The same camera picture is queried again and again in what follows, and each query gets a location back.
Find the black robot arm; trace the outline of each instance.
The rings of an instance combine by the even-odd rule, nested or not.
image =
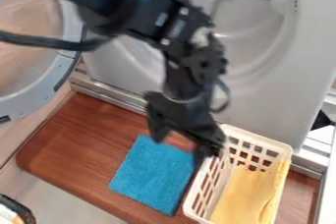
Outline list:
[[[200,158],[218,155],[225,136],[210,115],[210,103],[214,87],[220,84],[228,100],[217,111],[225,109],[229,91],[219,81],[219,76],[226,72],[227,61],[224,47],[210,31],[209,16],[190,0],[70,1],[78,6],[85,25],[96,34],[108,39],[127,34],[163,53],[163,92],[148,92],[144,96],[152,137],[162,141],[174,130],[197,143],[196,154]],[[2,35],[0,40],[16,43],[15,38],[10,41]],[[93,50],[108,39],[71,45],[63,41],[63,46],[68,50]],[[52,47],[52,39],[49,40],[49,44],[34,46]]]

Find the black cable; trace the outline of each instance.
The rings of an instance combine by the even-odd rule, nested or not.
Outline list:
[[[109,38],[93,38],[86,41],[74,42],[43,36],[16,34],[13,32],[0,30],[0,41],[2,42],[21,46],[54,48],[68,51],[92,51],[109,40]]]

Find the wooden shelf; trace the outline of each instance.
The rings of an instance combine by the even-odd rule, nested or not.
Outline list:
[[[129,223],[188,224],[181,205],[174,218],[108,190],[138,134],[148,135],[145,117],[76,94],[18,153],[19,166]],[[170,138],[190,148],[182,138]],[[276,224],[308,224],[318,182],[290,172]]]

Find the blue towel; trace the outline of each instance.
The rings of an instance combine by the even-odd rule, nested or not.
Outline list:
[[[191,153],[139,135],[109,189],[173,216],[194,170]]]

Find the laundry basket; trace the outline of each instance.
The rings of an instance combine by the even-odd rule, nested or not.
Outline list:
[[[183,205],[185,215],[202,224],[212,223],[210,215],[230,178],[231,168],[243,164],[252,171],[267,171],[281,158],[290,160],[293,153],[285,143],[228,125],[221,128],[228,137],[225,151],[203,161]]]

